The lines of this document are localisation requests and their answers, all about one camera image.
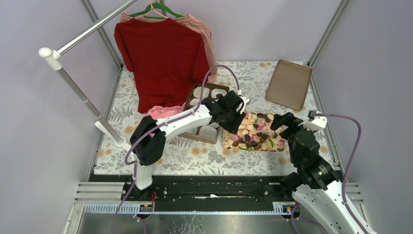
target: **clothes hanger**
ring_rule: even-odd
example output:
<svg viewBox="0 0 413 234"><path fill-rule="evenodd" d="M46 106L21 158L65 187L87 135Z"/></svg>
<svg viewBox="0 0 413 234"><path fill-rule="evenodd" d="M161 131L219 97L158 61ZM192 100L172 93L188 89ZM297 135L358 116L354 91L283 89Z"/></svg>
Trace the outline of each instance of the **clothes hanger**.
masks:
<svg viewBox="0 0 413 234"><path fill-rule="evenodd" d="M157 1L152 3L151 1L149 1L149 5L146 7L145 10L135 13L135 14L131 14L129 15L130 17L136 17L136 16L140 16L142 15L145 18L150 18L150 19L164 19L166 18L166 16L160 14L159 12L155 11L155 9L160 9L160 10L165 10L166 12L168 12L169 14L171 14L172 16L175 16L176 18L180 18L180 17L184 17L183 15L177 14L175 12L173 12L169 7L167 7L166 5L163 5L162 3L158 3ZM151 12L152 9L154 9L155 13L163 16L163 18L161 17L151 17L151 16L146 16L147 13Z"/></svg>

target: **green hanger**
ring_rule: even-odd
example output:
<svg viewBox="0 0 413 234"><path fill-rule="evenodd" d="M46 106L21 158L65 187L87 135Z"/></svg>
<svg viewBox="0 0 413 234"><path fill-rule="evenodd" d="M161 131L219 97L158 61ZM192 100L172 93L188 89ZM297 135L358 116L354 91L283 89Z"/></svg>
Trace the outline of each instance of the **green hanger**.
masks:
<svg viewBox="0 0 413 234"><path fill-rule="evenodd" d="M152 3L152 6L155 9L165 10L166 12L168 12L169 14L171 14L171 15L177 17L177 18L184 17L183 15L179 15L179 14L173 12L169 7L163 5L162 3L154 2L154 3ZM140 15L146 14L149 11L151 11L150 4L146 7L146 9L144 11L141 11L141 12L138 12L138 13L135 13L135 14L131 14L129 16L130 17L137 17L137 16L140 16ZM151 16L144 16L144 17L145 18L150 18L150 19L165 19L165 18L162 18L162 17L151 17Z"/></svg>

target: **leaf pattern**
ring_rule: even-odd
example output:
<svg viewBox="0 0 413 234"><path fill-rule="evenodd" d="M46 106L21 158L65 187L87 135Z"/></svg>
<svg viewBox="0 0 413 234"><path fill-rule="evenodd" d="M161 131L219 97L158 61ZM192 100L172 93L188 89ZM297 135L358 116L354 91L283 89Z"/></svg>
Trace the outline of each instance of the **leaf pattern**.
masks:
<svg viewBox="0 0 413 234"><path fill-rule="evenodd" d="M227 65L238 76L243 94L251 99L246 111L256 113L285 114L292 112L301 119L307 119L308 110L315 110L314 97L308 89L301 112L268 102L264 99L276 62L265 66L261 62L220 62ZM236 82L229 71L220 68L217 84L236 89ZM109 123L120 135L129 139L145 114L137 112L139 96L133 74L122 71L119 87L111 110ZM325 132L317 132L321 145L320 155L331 162L331 155L325 141ZM222 146L222 133L215 145L176 136L165 144L162 158L155 164L154 175L287 175L296 171L289 160L288 147L279 152L233 151ZM104 136L96 153L94 173L99 175L131 174L133 166L124 163L126 150L116 147L115 141Z"/></svg>

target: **gray wall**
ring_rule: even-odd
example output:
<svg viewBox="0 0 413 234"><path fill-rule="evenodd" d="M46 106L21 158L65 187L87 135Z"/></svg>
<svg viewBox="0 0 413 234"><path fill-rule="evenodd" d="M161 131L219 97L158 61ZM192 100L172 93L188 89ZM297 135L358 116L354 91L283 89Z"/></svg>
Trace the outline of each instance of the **gray wall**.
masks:
<svg viewBox="0 0 413 234"><path fill-rule="evenodd" d="M124 0L91 0L103 16ZM139 0L125 12L142 11ZM217 60L276 61L310 59L340 0L165 0L174 12L191 14L209 25ZM114 47L119 16L105 29Z"/></svg>
<svg viewBox="0 0 413 234"><path fill-rule="evenodd" d="M314 68L327 111L361 122L350 179L378 233L411 233L412 22L413 1L351 1ZM347 161L357 128L331 123Z"/></svg>
<svg viewBox="0 0 413 234"><path fill-rule="evenodd" d="M80 1L0 7L0 233L61 233L98 137L94 117L38 56L89 24ZM61 59L104 112L117 68L98 35Z"/></svg>

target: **red shirt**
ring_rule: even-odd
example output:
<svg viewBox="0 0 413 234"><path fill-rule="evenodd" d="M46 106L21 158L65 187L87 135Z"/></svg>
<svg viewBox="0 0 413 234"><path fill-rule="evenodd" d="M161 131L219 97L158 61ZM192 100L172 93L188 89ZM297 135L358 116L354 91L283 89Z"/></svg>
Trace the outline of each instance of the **red shirt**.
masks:
<svg viewBox="0 0 413 234"><path fill-rule="evenodd" d="M138 112L182 105L209 69L201 34L173 21L118 23L115 40L135 76Z"/></svg>

